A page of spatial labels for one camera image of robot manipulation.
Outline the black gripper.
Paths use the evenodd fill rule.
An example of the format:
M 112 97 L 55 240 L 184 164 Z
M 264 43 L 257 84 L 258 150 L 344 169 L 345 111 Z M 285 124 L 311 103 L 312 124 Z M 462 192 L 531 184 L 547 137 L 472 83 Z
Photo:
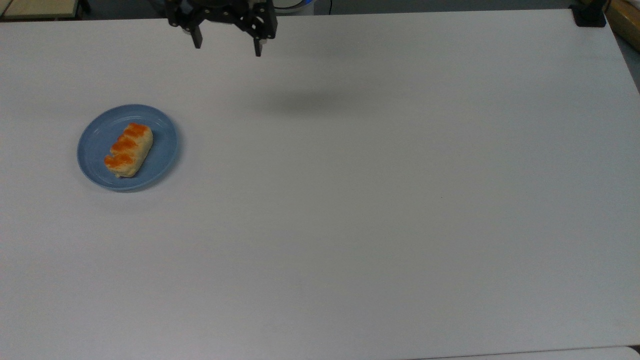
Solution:
M 167 4 L 166 18 L 171 27 L 190 35 L 196 49 L 202 47 L 200 25 L 204 19 L 217 23 L 240 20 L 240 29 L 253 39 L 254 54 L 262 56 L 267 40 L 274 39 L 278 20 L 273 4 L 249 4 L 248 0 L 188 0 L 192 10 L 185 13 L 182 4 Z

